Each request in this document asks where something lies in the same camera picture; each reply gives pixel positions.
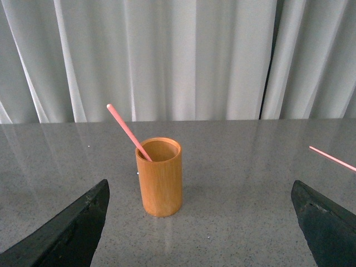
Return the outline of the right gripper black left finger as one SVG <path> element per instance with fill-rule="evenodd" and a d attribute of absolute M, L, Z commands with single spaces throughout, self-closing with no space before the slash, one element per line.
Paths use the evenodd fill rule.
<path fill-rule="evenodd" d="M 5 252 L 1 266 L 90 266 L 106 221 L 106 179 Z"/>

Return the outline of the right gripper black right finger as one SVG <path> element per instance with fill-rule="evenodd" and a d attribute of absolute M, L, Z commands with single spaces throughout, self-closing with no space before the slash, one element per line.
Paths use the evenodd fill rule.
<path fill-rule="evenodd" d="M 355 266 L 355 214 L 300 180 L 291 200 L 317 266 Z"/>

